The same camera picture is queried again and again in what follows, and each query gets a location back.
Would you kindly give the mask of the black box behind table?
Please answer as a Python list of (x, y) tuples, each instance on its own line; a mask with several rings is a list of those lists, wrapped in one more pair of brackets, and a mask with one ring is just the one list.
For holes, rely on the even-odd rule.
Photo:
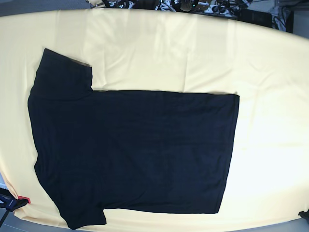
[(249, 9), (242, 9), (238, 16), (238, 21), (270, 28), (272, 27), (272, 14)]

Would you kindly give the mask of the yellow table cloth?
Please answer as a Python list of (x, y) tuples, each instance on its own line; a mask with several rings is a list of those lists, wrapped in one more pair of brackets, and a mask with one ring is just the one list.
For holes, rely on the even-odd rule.
[(220, 211), (107, 210), (93, 232), (227, 232), (298, 218), (309, 208), (309, 41), (234, 20), (92, 9), (0, 19), (0, 172), (31, 203), (22, 220), (65, 228), (34, 173), (28, 96), (43, 50), (90, 64), (93, 88), (226, 92), (240, 96)]

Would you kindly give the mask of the red blue table clamp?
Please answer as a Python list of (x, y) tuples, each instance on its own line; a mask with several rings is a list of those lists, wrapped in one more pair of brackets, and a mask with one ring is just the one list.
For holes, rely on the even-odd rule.
[(18, 196), (15, 198), (9, 190), (0, 189), (0, 207), (4, 208), (10, 212), (19, 209), (27, 204), (30, 204), (29, 198)]

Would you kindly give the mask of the black T-shirt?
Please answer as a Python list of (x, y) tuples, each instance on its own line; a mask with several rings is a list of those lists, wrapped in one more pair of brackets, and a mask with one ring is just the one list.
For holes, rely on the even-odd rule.
[(45, 49), (28, 98), (34, 170), (70, 229), (105, 209), (216, 214), (239, 96), (95, 91), (92, 69)]

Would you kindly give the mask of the black clamp right corner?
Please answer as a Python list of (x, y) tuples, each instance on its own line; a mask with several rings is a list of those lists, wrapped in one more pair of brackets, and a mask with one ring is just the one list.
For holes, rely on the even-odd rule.
[(304, 212), (304, 211), (301, 211), (299, 212), (298, 214), (302, 219), (305, 219), (307, 223), (309, 223), (309, 210)]

